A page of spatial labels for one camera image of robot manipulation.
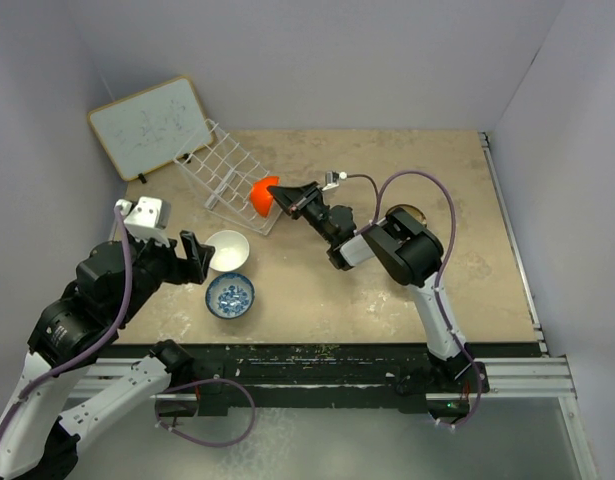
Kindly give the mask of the orange bowl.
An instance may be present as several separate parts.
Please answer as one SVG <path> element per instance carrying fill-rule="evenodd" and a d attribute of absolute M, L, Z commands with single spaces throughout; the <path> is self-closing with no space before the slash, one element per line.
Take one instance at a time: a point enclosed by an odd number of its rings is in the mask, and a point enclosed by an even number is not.
<path fill-rule="evenodd" d="M 274 199 L 268 191 L 270 186 L 278 186 L 280 178 L 278 176 L 267 176 L 256 181 L 250 191 L 250 202 L 258 215 L 267 218 Z"/>

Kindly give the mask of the blue white patterned bowl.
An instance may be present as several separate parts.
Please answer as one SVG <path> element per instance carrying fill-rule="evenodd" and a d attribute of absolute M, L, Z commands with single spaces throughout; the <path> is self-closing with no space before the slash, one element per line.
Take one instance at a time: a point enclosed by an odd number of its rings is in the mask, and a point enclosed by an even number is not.
<path fill-rule="evenodd" d="M 205 292 L 208 311 L 219 319 L 232 320 L 246 314 L 255 302 L 253 283 L 236 272 L 214 278 Z"/>

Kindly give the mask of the white wire dish rack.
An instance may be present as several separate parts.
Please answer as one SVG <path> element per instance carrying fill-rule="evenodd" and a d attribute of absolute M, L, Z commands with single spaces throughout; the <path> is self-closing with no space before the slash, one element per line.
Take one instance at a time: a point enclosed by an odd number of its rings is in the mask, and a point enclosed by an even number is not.
<path fill-rule="evenodd" d="M 176 153 L 175 164 L 210 213 L 261 235 L 280 215 L 273 206 L 265 216 L 251 202 L 254 184 L 273 175 L 230 133 L 206 119 Z"/>

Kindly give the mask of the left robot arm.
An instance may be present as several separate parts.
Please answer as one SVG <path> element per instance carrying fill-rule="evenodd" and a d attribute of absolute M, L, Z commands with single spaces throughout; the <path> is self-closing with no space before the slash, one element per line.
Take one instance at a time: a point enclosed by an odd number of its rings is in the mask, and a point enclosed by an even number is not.
<path fill-rule="evenodd" d="M 189 231 L 141 242 L 128 233 L 93 248 L 76 278 L 46 307 L 28 340 L 23 372 L 0 418 L 0 479 L 64 479 L 90 444 L 149 395 L 181 392 L 192 358 L 161 341 L 129 373 L 71 409 L 65 404 L 100 351 L 164 283 L 202 284 L 215 253 Z"/>

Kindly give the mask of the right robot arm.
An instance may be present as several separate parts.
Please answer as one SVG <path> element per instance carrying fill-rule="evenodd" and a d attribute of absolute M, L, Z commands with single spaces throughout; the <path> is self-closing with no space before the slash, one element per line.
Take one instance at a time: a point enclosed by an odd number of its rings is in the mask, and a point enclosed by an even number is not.
<path fill-rule="evenodd" d="M 444 247 L 403 208 L 397 207 L 359 233 L 353 210 L 329 206 L 316 182 L 300 187 L 269 186 L 285 214 L 303 218 L 328 243 L 330 262 L 348 271 L 375 258 L 389 277 L 412 295 L 426 335 L 433 383 L 454 391 L 467 379 L 473 357 L 466 345 L 442 280 Z"/>

